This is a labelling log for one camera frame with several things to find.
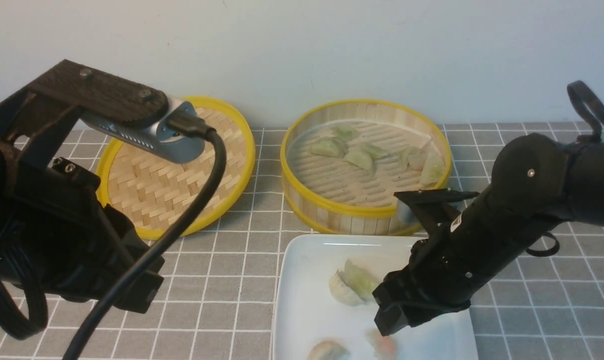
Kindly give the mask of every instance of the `square white plate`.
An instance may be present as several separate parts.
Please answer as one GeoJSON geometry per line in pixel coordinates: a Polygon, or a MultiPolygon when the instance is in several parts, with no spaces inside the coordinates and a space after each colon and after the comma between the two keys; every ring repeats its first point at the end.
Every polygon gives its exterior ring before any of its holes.
{"type": "MultiPolygon", "coordinates": [[[[273,330],[273,360],[306,360],[322,340],[345,346],[351,360],[372,360],[364,334],[375,329],[375,303],[348,307],[329,292],[329,278],[348,258],[380,280],[403,268],[418,237],[313,234],[296,237],[286,249],[279,279],[273,330]]],[[[392,335],[398,359],[477,360],[469,311],[436,317],[392,335]]]]}

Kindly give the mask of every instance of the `black cable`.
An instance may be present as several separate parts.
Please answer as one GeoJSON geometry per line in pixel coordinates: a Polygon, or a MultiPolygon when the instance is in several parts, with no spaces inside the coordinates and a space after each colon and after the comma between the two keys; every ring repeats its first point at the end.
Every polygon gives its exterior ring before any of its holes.
{"type": "Polygon", "coordinates": [[[11,244],[4,255],[24,289],[29,315],[28,318],[24,316],[0,280],[0,327],[11,337],[24,340],[39,333],[48,323],[46,294],[30,259],[20,246],[11,244]]]}
{"type": "Polygon", "coordinates": [[[77,360],[80,357],[84,347],[95,331],[95,328],[107,314],[108,310],[110,310],[112,305],[119,299],[121,293],[128,289],[128,287],[137,280],[139,275],[146,271],[146,269],[148,269],[148,267],[164,253],[164,251],[168,250],[176,239],[178,239],[188,226],[192,224],[194,219],[196,219],[206,207],[208,201],[213,197],[213,194],[215,194],[215,191],[224,176],[224,171],[226,170],[226,148],[224,147],[222,138],[212,128],[208,128],[204,139],[213,144],[213,149],[215,151],[215,162],[206,184],[204,184],[200,193],[183,212],[180,218],[166,230],[155,245],[146,251],[146,253],[144,253],[144,255],[142,255],[142,257],[140,257],[140,259],[119,278],[116,284],[108,290],[103,298],[96,303],[93,310],[91,310],[86,319],[84,319],[82,326],[80,326],[77,333],[75,333],[75,337],[73,337],[71,344],[68,346],[68,349],[66,349],[66,353],[64,353],[63,360],[77,360]]]}

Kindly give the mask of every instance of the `gray checkered tablecloth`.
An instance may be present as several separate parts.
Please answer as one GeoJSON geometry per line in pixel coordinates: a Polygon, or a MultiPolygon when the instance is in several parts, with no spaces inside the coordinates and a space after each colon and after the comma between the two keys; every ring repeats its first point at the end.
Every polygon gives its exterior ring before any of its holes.
{"type": "MultiPolygon", "coordinates": [[[[530,132],[560,142],[583,123],[440,125],[454,168],[450,186],[481,191],[503,144],[530,132]]],[[[277,277],[287,244],[313,230],[285,203],[284,130],[254,130],[258,162],[233,208],[166,253],[166,281],[147,314],[113,309],[84,351],[89,359],[268,360],[277,277]]],[[[74,130],[59,155],[95,170],[108,139],[74,130]]],[[[565,224],[551,258],[520,256],[472,300],[480,360],[604,360],[604,228],[565,224]]],[[[11,287],[25,309],[22,294],[11,287]]],[[[57,359],[94,302],[49,299],[50,326],[26,341],[0,330],[0,360],[57,359]]]]}

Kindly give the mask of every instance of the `bamboo steamer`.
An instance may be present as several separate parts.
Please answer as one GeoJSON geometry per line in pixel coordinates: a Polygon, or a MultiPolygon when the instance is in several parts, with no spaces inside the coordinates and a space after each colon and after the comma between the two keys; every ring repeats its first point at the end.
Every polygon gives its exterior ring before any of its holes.
{"type": "MultiPolygon", "coordinates": [[[[237,201],[251,179],[256,157],[251,129],[237,109],[206,96],[185,100],[222,137],[227,161],[220,186],[184,236],[212,224],[237,201]]],[[[199,194],[214,159],[210,143],[197,159],[174,164],[112,139],[98,163],[102,182],[97,196],[102,205],[111,204],[131,219],[142,239],[157,240],[199,194]]]]}
{"type": "Polygon", "coordinates": [[[322,233],[347,235],[408,235],[418,223],[402,223],[396,216],[393,193],[440,189],[448,182],[451,152],[444,134],[418,112],[399,104],[371,99],[343,100],[312,109],[288,129],[280,154],[283,191],[297,217],[322,233]],[[313,155],[311,143],[332,136],[338,123],[348,123],[363,142],[390,153],[375,160],[375,174],[343,159],[313,155]],[[402,170],[397,154],[405,146],[439,153],[444,174],[437,183],[422,186],[420,172],[402,170]]]}

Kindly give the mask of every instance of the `black strap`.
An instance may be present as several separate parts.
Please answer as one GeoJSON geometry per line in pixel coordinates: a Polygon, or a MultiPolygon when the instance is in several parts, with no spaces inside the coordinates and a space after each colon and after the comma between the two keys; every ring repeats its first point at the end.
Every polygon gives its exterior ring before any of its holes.
{"type": "Polygon", "coordinates": [[[526,249],[526,253],[528,255],[535,256],[538,258],[546,258],[548,256],[555,255],[558,251],[560,251],[560,241],[558,241],[557,237],[555,237],[550,232],[545,232],[544,234],[542,234],[542,237],[553,239],[553,241],[555,241],[555,244],[553,244],[551,248],[547,248],[546,250],[533,250],[532,248],[528,248],[526,249]]]}
{"type": "Polygon", "coordinates": [[[593,130],[592,135],[580,136],[582,140],[600,142],[602,125],[604,125],[604,104],[590,88],[581,80],[567,85],[571,105],[575,112],[583,118],[593,130]]]}

